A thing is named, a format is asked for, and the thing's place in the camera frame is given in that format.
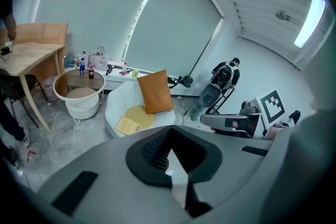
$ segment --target bottle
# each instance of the bottle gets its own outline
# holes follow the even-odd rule
[[[93,69],[93,66],[90,66],[90,69],[89,69],[89,79],[93,79],[94,75],[95,75],[95,71]]]
[[[80,59],[79,74],[80,74],[81,76],[84,76],[84,75],[85,75],[85,59],[84,59],[84,57],[82,57],[82,58]]]
[[[126,75],[126,70],[127,70],[126,63],[124,62],[124,63],[122,63],[121,74]]]
[[[82,56],[78,55],[78,62],[77,62],[77,66],[80,68],[80,60],[81,60]]]

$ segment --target black cable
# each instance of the black cable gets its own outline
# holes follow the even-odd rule
[[[191,73],[194,71],[194,69],[195,69],[195,67],[196,67],[196,65],[197,65],[197,63],[198,63],[198,61],[200,60],[201,56],[203,55],[203,52],[205,51],[205,49],[206,49],[207,46],[209,45],[209,42],[210,42],[210,40],[212,39],[212,36],[214,35],[214,32],[212,33],[210,39],[208,40],[208,43],[205,45],[205,47],[204,47],[204,49],[203,49],[201,55],[200,55],[199,58],[197,59],[197,61],[196,61],[196,63],[194,64],[193,68],[191,69],[191,71],[190,71],[188,77],[189,77],[189,76],[191,75]]]
[[[183,114],[183,117],[182,117],[182,121],[183,121],[183,123],[182,123],[182,125],[184,124],[184,116],[186,116],[187,115],[187,113],[188,113],[188,111],[189,111],[189,109],[193,106],[193,104],[195,103],[195,101],[197,100],[198,98],[196,98],[195,100],[194,100],[194,102],[189,106],[189,108],[187,109],[187,111],[186,112],[184,112],[184,114]]]
[[[31,186],[30,186],[30,184],[29,184],[29,181],[28,181],[28,178],[26,177],[26,175],[23,173],[23,171],[22,171],[20,168],[18,168],[17,170],[19,171],[19,173],[21,173],[21,174],[25,177],[26,182],[27,182],[27,185],[28,185],[28,187],[31,189]]]

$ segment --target trash bin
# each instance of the trash bin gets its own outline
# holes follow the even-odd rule
[[[57,100],[57,96],[54,92],[54,82],[57,77],[49,77],[42,83],[42,89],[44,90],[44,93],[46,94],[49,101],[55,101]]]

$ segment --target floor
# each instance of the floor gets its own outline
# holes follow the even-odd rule
[[[24,148],[21,142],[16,141],[2,127],[0,127],[0,138],[7,146],[12,145],[18,153],[20,170],[12,169],[14,177],[33,191],[38,191],[53,173],[85,151],[113,139],[113,137],[104,127],[105,103],[102,104],[96,116],[83,120],[79,126],[76,126],[73,118],[68,114],[64,101],[57,100],[52,103],[52,108],[48,108],[47,102],[39,90],[33,90],[32,95],[51,132],[47,133],[43,127],[35,127],[22,105],[15,102],[14,110],[19,124],[28,126],[30,130],[31,145],[29,148]],[[189,113],[183,117],[185,111],[191,107],[194,101],[193,98],[173,98],[176,114],[175,124],[210,131],[200,122],[191,121]],[[26,106],[36,118],[29,104]]]

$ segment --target glass tabletop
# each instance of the glass tabletop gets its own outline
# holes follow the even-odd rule
[[[90,79],[89,70],[81,76],[79,69],[74,69],[64,72],[55,80],[55,91],[65,98],[83,98],[101,90],[104,83],[105,79],[100,73],[94,72],[93,79]]]

